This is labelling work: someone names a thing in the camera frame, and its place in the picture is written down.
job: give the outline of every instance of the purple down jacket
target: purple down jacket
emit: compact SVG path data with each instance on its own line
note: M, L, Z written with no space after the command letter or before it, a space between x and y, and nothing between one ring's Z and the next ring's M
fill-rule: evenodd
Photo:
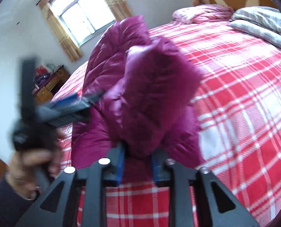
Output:
M72 165L91 165L121 139L131 155L125 182L151 179L149 155L157 147L185 166L201 164L200 126L190 103L200 79L171 41L149 37L142 16L114 23L88 62L82 93L107 92L90 109L89 124L73 125Z

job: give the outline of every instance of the red plaid bedsheet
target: red plaid bedsheet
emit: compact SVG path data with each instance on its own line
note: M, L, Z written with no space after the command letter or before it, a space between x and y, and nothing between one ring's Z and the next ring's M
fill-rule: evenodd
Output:
M172 40L204 74L194 103L205 166L267 225L281 209L281 50L234 31L228 22L150 30ZM82 65L54 99L81 93ZM72 126L64 127L63 168L71 165ZM82 192L78 225L82 216ZM108 226L167 226L167 188L152 182L107 189Z

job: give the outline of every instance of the bolt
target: bolt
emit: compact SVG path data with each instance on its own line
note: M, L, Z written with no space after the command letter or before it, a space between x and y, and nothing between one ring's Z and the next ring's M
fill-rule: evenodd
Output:
M108 165L111 162L109 158L101 158L99 159L98 163L101 165Z
M199 170L202 174L208 174L210 172L210 169L205 166L201 167Z
M68 173L68 174L71 174L71 173L75 172L75 167L73 167L73 166L68 166L68 167L66 167L66 168L64 169L64 172L65 172L65 173Z
M171 166L171 165L174 165L175 164L175 160L174 159L166 159L166 164Z

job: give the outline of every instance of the drawer handle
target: drawer handle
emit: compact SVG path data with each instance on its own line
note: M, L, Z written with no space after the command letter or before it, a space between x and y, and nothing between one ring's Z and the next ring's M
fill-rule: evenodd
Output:
M63 71L63 70L58 70L56 73L58 74L58 76L64 75L64 71Z

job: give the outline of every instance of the desk drawer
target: desk drawer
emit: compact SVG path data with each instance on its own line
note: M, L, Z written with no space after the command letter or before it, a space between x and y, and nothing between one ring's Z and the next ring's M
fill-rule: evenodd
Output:
M53 94L48 91L46 87L42 87L40 91L36 94L36 96L41 102L45 102L53 98Z
M55 85L59 82L59 81L61 81L61 77L60 76L55 76L47 85L46 85L46 88L50 91L50 90L52 90L54 87L55 87Z
M64 67L61 67L58 71L57 71L58 75L62 78L62 82L63 84L65 82L67 82L67 80L70 77L70 74L66 71L66 69Z

